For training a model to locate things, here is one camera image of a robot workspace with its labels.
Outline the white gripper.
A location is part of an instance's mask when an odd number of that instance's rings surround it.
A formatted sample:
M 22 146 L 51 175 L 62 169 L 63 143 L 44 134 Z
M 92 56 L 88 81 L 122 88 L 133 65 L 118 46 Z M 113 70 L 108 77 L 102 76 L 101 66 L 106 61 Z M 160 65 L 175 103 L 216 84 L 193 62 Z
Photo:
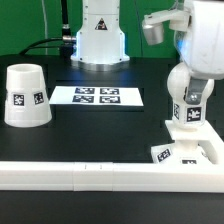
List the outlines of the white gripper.
M 224 1 L 185 0 L 184 9 L 190 15 L 188 28 L 182 37 L 175 36 L 176 49 L 193 76 L 184 101 L 200 104 L 207 85 L 203 79 L 224 79 Z

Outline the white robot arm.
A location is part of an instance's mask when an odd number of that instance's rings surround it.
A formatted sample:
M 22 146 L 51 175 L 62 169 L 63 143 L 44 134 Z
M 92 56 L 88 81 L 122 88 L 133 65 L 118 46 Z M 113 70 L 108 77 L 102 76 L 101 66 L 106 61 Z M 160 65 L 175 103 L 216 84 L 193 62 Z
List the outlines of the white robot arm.
M 109 71 L 129 60 L 119 6 L 120 0 L 83 0 L 83 24 L 71 56 L 75 66 Z M 172 8 L 146 15 L 142 30 L 148 44 L 163 42 L 165 21 L 190 72 L 185 102 L 197 105 L 208 79 L 224 79 L 224 0 L 175 0 Z

